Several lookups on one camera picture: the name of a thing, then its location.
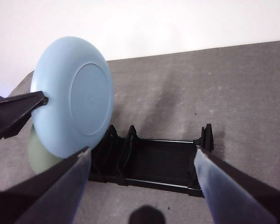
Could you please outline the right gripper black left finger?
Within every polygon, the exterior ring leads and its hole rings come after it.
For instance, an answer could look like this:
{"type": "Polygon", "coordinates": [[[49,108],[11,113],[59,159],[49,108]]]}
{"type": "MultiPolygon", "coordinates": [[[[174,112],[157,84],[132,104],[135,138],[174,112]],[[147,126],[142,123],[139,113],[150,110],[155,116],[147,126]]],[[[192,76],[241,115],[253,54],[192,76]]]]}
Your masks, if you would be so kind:
{"type": "Polygon", "coordinates": [[[91,167],[85,147],[48,170],[0,191],[0,224],[71,224],[91,167]]]}

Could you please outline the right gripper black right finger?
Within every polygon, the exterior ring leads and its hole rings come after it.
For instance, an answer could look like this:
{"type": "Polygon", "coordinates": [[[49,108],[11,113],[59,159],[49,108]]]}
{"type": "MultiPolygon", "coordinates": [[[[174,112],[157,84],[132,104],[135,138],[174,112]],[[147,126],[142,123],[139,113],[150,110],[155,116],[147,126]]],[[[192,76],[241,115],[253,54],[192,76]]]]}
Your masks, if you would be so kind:
{"type": "Polygon", "coordinates": [[[198,182],[216,224],[280,224],[280,191],[198,149],[198,182]]]}

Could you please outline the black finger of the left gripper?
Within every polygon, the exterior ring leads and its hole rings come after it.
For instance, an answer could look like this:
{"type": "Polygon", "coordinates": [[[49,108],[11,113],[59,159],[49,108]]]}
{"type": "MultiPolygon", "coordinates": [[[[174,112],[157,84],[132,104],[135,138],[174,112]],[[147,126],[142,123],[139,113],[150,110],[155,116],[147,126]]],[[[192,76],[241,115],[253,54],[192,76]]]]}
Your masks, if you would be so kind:
{"type": "Polygon", "coordinates": [[[31,112],[48,103],[42,91],[12,97],[0,96],[0,140],[18,135],[31,117],[31,112]]]}

